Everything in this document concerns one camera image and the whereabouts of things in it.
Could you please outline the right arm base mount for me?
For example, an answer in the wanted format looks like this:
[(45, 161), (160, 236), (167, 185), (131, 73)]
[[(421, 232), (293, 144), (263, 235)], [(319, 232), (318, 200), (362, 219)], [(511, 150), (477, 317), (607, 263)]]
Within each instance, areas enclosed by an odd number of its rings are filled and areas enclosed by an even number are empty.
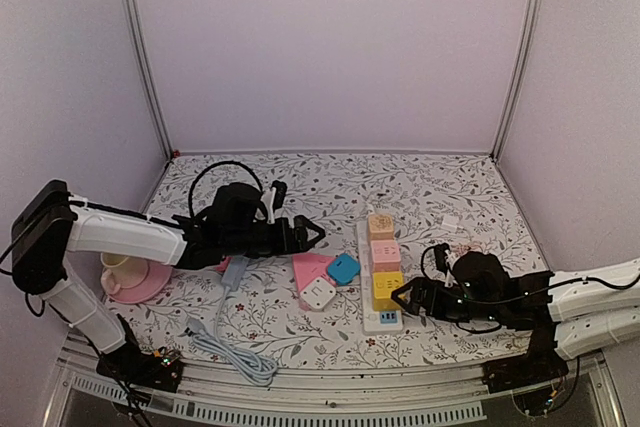
[(554, 324), (537, 327), (524, 354), (483, 363), (482, 383), (488, 391), (519, 389), (566, 376), (569, 367), (555, 351), (555, 331)]

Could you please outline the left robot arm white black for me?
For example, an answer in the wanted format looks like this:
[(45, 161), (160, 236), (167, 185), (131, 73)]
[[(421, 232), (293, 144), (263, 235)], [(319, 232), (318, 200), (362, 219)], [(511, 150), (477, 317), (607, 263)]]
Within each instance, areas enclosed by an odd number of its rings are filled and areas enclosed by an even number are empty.
[(92, 203), (52, 180), (13, 221), (3, 256), (11, 261), (9, 275), (21, 292), (52, 306), (126, 380), (138, 381), (148, 373), (147, 354), (127, 322), (75, 278), (67, 255), (96, 253), (197, 271), (228, 257), (306, 253), (325, 238), (325, 230), (303, 215), (276, 216), (285, 197), (283, 182), (266, 192), (233, 182), (219, 188), (201, 211), (165, 220)]

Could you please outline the pink cube socket plug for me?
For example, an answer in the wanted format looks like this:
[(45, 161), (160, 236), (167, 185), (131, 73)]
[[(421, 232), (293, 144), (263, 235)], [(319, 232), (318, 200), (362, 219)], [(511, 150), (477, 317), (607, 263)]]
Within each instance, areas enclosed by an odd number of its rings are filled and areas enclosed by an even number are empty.
[(372, 271), (399, 272), (401, 270), (400, 247), (395, 240), (373, 240), (370, 243)]

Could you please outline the white power strip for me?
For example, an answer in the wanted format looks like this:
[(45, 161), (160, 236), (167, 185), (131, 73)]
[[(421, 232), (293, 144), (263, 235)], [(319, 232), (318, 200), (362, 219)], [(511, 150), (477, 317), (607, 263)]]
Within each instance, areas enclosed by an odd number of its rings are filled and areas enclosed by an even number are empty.
[(403, 284), (404, 277), (391, 215), (369, 204), (356, 225), (356, 239), (364, 333), (398, 334), (403, 330), (402, 314), (391, 294)]

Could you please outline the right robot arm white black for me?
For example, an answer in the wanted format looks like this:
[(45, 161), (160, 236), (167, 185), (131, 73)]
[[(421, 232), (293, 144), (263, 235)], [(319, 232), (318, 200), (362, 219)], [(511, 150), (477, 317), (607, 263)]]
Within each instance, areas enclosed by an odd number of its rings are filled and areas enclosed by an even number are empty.
[(518, 359), (517, 374), (524, 382), (537, 383), (552, 371), (555, 355), (571, 360), (639, 336), (636, 259), (587, 271), (512, 277), (493, 254), (469, 251), (451, 262), (443, 246), (432, 251), (446, 280), (421, 274), (395, 289), (393, 302), (410, 315), (453, 324), (488, 321), (530, 332), (541, 344)]

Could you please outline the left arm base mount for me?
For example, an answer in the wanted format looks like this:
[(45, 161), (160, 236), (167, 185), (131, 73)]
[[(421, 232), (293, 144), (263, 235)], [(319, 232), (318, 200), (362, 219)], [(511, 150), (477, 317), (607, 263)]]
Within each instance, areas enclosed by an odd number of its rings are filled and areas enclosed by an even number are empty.
[(96, 372), (123, 384), (176, 393), (184, 369), (182, 353), (167, 347), (143, 352), (126, 320), (120, 314), (116, 317), (124, 329), (125, 343), (112, 353), (101, 353)]

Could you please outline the yellow cube socket plug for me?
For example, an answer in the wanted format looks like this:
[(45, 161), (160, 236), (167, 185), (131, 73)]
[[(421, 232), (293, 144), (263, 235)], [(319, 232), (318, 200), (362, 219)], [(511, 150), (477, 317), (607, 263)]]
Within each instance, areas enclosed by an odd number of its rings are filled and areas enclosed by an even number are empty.
[(391, 299), (392, 291), (404, 285), (402, 272), (372, 274), (372, 308), (376, 312), (396, 311), (400, 307)]

